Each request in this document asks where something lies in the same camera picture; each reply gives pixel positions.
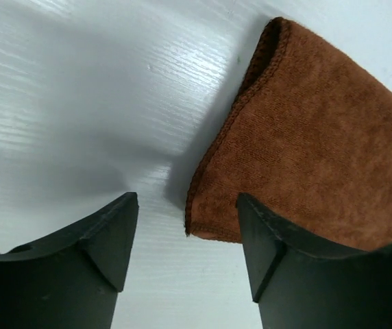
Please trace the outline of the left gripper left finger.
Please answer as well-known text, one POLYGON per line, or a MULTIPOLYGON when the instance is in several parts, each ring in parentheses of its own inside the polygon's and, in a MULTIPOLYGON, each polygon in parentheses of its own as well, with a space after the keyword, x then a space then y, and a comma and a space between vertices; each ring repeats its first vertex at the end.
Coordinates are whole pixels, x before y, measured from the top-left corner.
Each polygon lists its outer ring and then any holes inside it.
POLYGON ((136 231, 138 198, 0 253, 0 328, 109 328, 136 231))

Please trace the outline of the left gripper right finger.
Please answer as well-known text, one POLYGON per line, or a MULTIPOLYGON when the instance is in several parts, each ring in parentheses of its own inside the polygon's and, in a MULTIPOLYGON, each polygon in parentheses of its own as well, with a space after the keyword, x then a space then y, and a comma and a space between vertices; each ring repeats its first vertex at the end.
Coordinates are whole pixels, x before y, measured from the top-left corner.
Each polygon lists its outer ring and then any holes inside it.
POLYGON ((247 193, 236 208, 264 328, 392 328, 392 244, 366 252, 329 241, 247 193))

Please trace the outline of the brown microfibre towel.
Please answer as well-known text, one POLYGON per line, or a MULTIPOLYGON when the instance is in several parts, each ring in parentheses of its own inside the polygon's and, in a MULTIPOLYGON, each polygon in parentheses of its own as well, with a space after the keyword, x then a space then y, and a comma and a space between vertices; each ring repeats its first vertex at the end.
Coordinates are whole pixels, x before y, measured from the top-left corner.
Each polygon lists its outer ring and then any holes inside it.
POLYGON ((186 233, 240 242, 240 193, 337 243, 392 243, 392 92, 314 32, 272 19, 191 180, 186 233))

